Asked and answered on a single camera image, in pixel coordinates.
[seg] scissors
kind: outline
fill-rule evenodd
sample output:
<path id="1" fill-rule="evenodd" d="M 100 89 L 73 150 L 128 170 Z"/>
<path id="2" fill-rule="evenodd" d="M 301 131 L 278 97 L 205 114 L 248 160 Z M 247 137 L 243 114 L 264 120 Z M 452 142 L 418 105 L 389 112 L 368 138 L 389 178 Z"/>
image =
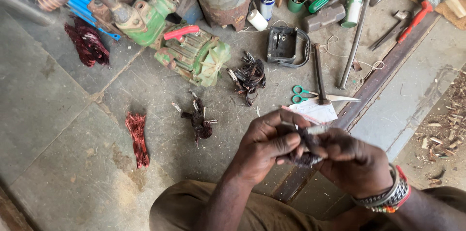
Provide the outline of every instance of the scissors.
<path id="1" fill-rule="evenodd" d="M 293 87 L 293 92 L 295 93 L 295 95 L 292 97 L 292 101 L 293 103 L 295 104 L 299 104 L 303 101 L 306 101 L 306 100 L 309 100 L 309 99 L 319 99 L 319 94 L 316 93 L 316 92 L 313 92 L 313 91 L 307 91 L 307 90 L 304 90 L 304 88 L 302 88 L 301 85 L 295 85 Z M 306 98 L 306 97 L 302 97 L 301 94 L 303 93 L 309 93 L 309 94 L 313 94 L 315 95 L 315 97 L 311 97 L 311 98 Z M 331 95 L 331 94 L 327 94 L 327 99 L 330 100 L 330 101 L 348 101 L 348 102 L 360 102 L 361 99 L 357 99 L 357 98 L 351 98 L 351 97 L 346 97 L 346 96 L 338 96 L 338 95 Z"/>

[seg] bundle of copper wire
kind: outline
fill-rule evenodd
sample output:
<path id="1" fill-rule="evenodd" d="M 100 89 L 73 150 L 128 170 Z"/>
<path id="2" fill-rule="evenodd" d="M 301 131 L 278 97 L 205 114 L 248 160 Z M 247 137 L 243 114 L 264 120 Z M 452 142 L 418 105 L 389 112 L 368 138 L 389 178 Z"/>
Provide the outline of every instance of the bundle of copper wire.
<path id="1" fill-rule="evenodd" d="M 125 125 L 133 139 L 134 155 L 136 155 L 137 168 L 149 166 L 149 156 L 144 141 L 145 116 L 138 113 L 127 113 Z"/>
<path id="2" fill-rule="evenodd" d="M 93 67 L 95 62 L 103 66 L 109 66 L 110 53 L 105 48 L 96 29 L 85 20 L 71 15 L 75 25 L 65 23 L 65 31 L 75 44 L 79 59 L 88 67 Z"/>

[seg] floor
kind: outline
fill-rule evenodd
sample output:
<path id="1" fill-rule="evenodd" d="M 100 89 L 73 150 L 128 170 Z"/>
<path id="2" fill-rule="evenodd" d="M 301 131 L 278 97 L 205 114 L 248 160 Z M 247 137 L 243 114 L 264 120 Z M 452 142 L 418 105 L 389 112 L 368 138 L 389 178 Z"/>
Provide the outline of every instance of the floor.
<path id="1" fill-rule="evenodd" d="M 370 8 L 357 59 L 370 65 L 381 60 L 395 41 L 375 52 L 368 47 L 397 22 L 393 13 L 414 8 L 408 0 L 383 0 Z M 297 70 L 266 64 L 267 86 L 249 108 L 233 94 L 234 84 L 229 77 L 224 76 L 215 87 L 195 87 L 162 67 L 153 57 L 154 50 L 124 39 L 114 43 L 104 37 L 111 68 L 84 66 L 63 30 L 63 23 L 69 21 L 66 10 L 61 12 L 60 21 L 49 27 L 12 16 L 0 10 L 0 89 L 4 92 L 0 96 L 0 138 L 4 139 L 0 183 L 38 230 L 148 230 L 148 210 L 165 188 L 183 179 L 216 182 L 220 178 L 249 122 L 257 117 L 256 107 L 263 115 L 291 104 L 294 85 L 316 90 L 312 61 Z M 304 16 L 304 10 L 293 15 L 282 6 L 275 8 L 270 22 L 282 19 L 289 26 L 299 26 Z M 211 29 L 204 21 L 198 25 L 230 44 L 232 59 L 227 66 L 241 66 L 244 50 L 265 60 L 266 32 Z M 355 31 L 331 25 L 309 36 L 313 43 L 321 44 L 337 36 L 338 42 L 331 43 L 329 51 L 348 55 Z M 380 100 L 372 103 L 351 133 L 382 146 L 395 158 L 407 142 L 406 135 L 412 135 L 417 128 L 418 123 L 413 121 L 423 120 L 466 62 L 466 48 L 460 43 L 464 38 L 464 33 L 440 19 L 403 65 L 407 70 L 393 77 Z M 322 62 L 326 92 L 330 94 L 352 96 L 371 70 L 363 65 L 363 71 L 352 72 L 347 90 L 341 91 L 336 84 L 346 59 L 323 54 Z M 442 79 L 434 83 L 437 77 Z M 421 86 L 427 85 L 419 89 L 418 81 Z M 405 97 L 394 96 L 400 85 L 408 90 Z M 426 95 L 432 86 L 437 91 Z M 213 136 L 201 140 L 199 147 L 195 146 L 189 121 L 181 119 L 171 105 L 175 102 L 190 110 L 188 89 L 204 101 L 208 119 L 219 119 L 213 125 Z M 429 101 L 419 105 L 422 99 Z M 397 110 L 402 113 L 402 122 L 388 126 L 392 119 L 383 115 L 388 111 L 387 104 L 403 103 L 409 108 Z M 335 103 L 334 107 L 338 112 L 343 103 Z M 136 169 L 132 141 L 124 124 L 127 110 L 147 113 L 148 168 Z M 380 139 L 388 132 L 391 134 L 386 139 Z M 274 167 L 254 192 L 270 195 L 290 169 Z M 348 202 L 338 189 L 316 174 L 314 182 L 291 205 L 325 218 L 345 208 Z"/>

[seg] paper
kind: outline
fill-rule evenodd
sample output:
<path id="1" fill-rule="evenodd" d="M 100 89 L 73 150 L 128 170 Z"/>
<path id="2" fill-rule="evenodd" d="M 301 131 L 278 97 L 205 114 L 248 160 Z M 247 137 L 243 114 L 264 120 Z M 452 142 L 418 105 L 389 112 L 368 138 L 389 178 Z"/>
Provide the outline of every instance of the paper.
<path id="1" fill-rule="evenodd" d="M 333 121 L 338 118 L 333 105 L 320 106 L 318 100 L 310 99 L 299 104 L 282 107 L 302 115 L 307 121 L 317 124 Z"/>

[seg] white capacitor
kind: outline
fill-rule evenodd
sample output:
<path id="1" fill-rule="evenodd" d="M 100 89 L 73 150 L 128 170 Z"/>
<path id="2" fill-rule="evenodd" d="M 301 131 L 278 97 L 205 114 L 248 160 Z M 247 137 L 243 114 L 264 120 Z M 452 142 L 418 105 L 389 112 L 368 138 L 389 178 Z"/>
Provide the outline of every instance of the white capacitor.
<path id="1" fill-rule="evenodd" d="M 257 9 L 251 11 L 248 14 L 248 21 L 257 29 L 257 31 L 261 32 L 267 28 L 267 21 L 265 18 L 259 13 Z"/>

